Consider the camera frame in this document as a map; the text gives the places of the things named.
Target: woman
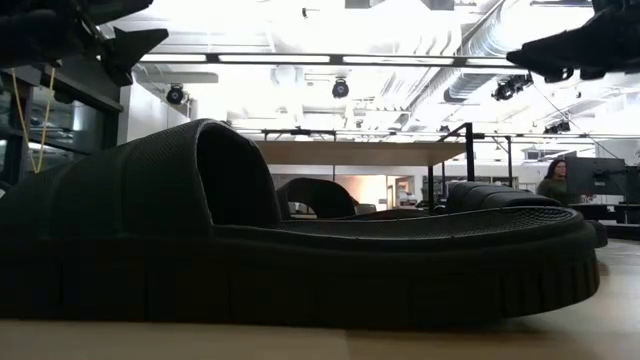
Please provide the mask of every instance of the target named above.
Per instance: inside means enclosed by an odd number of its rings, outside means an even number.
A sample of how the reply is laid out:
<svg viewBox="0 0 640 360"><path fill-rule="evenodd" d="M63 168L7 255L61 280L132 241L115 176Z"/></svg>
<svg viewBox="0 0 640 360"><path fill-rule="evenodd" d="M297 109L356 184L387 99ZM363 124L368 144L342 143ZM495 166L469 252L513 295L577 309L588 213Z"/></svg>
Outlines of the woman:
<svg viewBox="0 0 640 360"><path fill-rule="evenodd" d="M567 192L567 163L562 159L551 162L547 175L538 185L536 193L557 200L562 205L568 206L580 202L579 197Z"/></svg>

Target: spotlight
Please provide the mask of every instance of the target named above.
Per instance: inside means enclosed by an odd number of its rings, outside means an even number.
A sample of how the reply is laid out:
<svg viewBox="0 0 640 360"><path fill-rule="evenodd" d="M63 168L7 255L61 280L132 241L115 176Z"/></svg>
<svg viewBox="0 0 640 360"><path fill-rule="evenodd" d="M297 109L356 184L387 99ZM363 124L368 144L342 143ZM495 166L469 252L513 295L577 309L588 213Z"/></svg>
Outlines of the spotlight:
<svg viewBox="0 0 640 360"><path fill-rule="evenodd" d="M558 131L560 132L569 132L571 131L571 125L567 121L563 121L558 126Z"/></svg>
<svg viewBox="0 0 640 360"><path fill-rule="evenodd" d="M169 104L182 105L189 100L189 94L183 90L182 84L171 84L166 99Z"/></svg>
<svg viewBox="0 0 640 360"><path fill-rule="evenodd" d="M542 133L543 134L559 134L560 129L558 129L558 125L552 125L552 126L549 126L548 128L545 128Z"/></svg>
<svg viewBox="0 0 640 360"><path fill-rule="evenodd" d="M527 75L511 75L498 80L498 88L491 94L496 101L505 101L511 99L515 94L524 90L533 84L531 74Z"/></svg>
<svg viewBox="0 0 640 360"><path fill-rule="evenodd" d="M345 79L337 79L336 83L333 84L331 94L333 94L333 97L336 99L347 97L347 95L349 95L349 85L347 85L347 81Z"/></svg>

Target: monitor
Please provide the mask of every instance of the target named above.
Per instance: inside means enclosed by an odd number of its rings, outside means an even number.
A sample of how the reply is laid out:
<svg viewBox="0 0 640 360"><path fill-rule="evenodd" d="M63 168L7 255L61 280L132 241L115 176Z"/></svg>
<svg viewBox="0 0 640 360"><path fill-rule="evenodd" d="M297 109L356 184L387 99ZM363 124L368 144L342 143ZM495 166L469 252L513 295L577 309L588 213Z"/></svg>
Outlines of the monitor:
<svg viewBox="0 0 640 360"><path fill-rule="evenodd" d="M640 167L627 166L625 201L631 204L640 203Z"/></svg>
<svg viewBox="0 0 640 360"><path fill-rule="evenodd" d="M567 192L573 195L625 195L622 159L567 157Z"/></svg>

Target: wooden table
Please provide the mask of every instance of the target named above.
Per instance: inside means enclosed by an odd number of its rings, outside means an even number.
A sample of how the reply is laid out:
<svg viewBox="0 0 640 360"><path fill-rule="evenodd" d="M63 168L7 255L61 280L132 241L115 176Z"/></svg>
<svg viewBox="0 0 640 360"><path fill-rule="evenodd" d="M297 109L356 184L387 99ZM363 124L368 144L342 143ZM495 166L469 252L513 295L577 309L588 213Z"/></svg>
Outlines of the wooden table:
<svg viewBox="0 0 640 360"><path fill-rule="evenodd" d="M488 328L386 333L0 321L0 359L640 359L640 244L611 241L598 252L602 284L595 297Z"/></svg>

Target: dark hair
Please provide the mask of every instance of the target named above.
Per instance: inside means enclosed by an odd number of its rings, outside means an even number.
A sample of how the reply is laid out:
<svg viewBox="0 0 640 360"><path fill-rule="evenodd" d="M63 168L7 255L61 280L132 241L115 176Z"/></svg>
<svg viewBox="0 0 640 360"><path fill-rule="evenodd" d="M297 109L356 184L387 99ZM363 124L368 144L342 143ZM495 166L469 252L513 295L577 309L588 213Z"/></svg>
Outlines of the dark hair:
<svg viewBox="0 0 640 360"><path fill-rule="evenodd" d="M556 166L558 166L558 164L560 164L561 162L563 163L567 163L564 159L555 159L551 162L551 164L549 164L549 168L547 169L547 175L545 175L545 179L553 179L553 176L556 173Z"/></svg>

